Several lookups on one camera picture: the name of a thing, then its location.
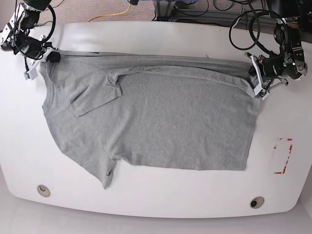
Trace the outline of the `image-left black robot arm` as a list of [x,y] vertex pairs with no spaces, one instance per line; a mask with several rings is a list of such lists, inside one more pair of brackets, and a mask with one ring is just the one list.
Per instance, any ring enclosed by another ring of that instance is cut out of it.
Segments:
[[[39,39],[30,37],[30,31],[38,25],[40,14],[45,10],[49,10],[53,18],[49,34]],[[20,53],[24,57],[27,79],[42,60],[60,61],[59,52],[49,41],[55,27],[56,14],[49,0],[24,0],[15,4],[14,13],[1,32],[0,48],[12,51],[15,55]]]

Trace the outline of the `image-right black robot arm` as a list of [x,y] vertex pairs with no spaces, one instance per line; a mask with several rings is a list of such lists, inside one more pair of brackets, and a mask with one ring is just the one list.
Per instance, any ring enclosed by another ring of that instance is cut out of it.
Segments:
[[[253,41],[246,48],[231,45],[245,51],[251,59],[249,74],[254,77],[254,94],[265,98],[270,90],[280,85],[288,85],[288,78],[302,79],[308,71],[302,43],[312,41],[312,2],[310,0],[268,0],[266,9],[254,9],[251,1],[245,2],[250,10],[239,15],[231,24],[233,30],[248,14],[248,31]],[[260,41],[261,24],[268,20],[273,37],[279,46],[275,53]]]

